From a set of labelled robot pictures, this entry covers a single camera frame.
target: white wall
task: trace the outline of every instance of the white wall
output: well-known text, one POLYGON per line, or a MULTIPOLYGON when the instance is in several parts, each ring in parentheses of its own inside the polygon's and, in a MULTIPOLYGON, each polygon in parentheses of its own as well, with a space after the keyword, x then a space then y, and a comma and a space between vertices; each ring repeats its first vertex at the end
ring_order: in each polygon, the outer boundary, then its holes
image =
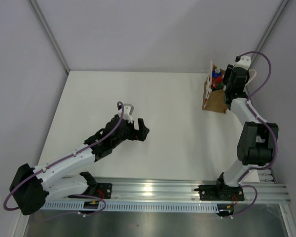
POLYGON ((65 80, 26 0, 0 0, 0 237, 18 216, 3 200, 17 168, 37 163, 65 80))
POLYGON ((71 70, 207 72, 253 50, 281 0, 37 0, 71 70))
MULTIPOLYGON (((279 156, 274 172, 279 182, 287 184, 296 214, 296 0, 263 52, 272 62, 272 76, 253 102, 261 115, 279 125, 279 156)), ((263 58, 259 58, 254 68, 258 77, 249 88, 251 92, 268 72, 263 58)))

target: white table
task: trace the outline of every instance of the white table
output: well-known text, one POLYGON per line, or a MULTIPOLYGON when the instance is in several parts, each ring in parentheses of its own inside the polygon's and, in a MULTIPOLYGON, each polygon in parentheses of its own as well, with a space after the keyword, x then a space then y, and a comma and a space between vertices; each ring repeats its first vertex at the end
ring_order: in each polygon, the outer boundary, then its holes
MULTIPOLYGON (((39 163, 62 156, 117 114, 117 101, 134 105, 150 133, 124 141, 100 161, 77 169, 98 177, 216 180, 236 160, 242 131, 230 111, 202 110, 207 74, 73 72, 59 102, 39 163)), ((258 182, 257 172, 246 181, 258 182)))

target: gray floor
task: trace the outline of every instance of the gray floor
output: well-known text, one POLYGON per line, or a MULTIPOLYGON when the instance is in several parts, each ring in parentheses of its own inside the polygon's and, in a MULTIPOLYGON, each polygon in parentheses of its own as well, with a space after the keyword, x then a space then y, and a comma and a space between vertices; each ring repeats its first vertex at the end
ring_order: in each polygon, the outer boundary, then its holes
POLYGON ((255 205, 230 219, 216 214, 102 212, 83 218, 60 211, 38 211, 30 217, 26 237, 287 237, 278 205, 255 205))

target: tabletop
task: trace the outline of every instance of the tabletop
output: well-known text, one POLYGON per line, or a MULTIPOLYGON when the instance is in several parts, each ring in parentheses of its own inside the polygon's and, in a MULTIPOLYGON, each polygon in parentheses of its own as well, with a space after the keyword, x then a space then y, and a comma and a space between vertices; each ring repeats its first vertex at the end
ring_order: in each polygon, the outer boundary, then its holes
MULTIPOLYGON (((207 74, 71 71, 39 164, 72 151, 132 104, 150 133, 144 142, 124 141, 112 154, 81 167, 97 177, 216 180, 237 159, 242 131, 231 112, 202 110, 207 74)), ((246 181, 259 181, 253 172, 246 181)))

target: metal vent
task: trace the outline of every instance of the metal vent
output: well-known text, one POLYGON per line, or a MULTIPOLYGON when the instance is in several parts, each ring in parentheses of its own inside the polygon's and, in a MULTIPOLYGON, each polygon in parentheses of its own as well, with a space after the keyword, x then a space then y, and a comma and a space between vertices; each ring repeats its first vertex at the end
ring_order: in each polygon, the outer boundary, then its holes
MULTIPOLYGON (((83 201, 52 201, 46 203, 41 209, 43 210, 91 210, 83 208, 83 201)), ((98 209, 104 207, 103 203, 99 204, 98 209)), ((105 211, 138 211, 138 212, 202 212, 216 213, 217 205, 214 203, 140 203, 140 202, 107 202, 105 211)))

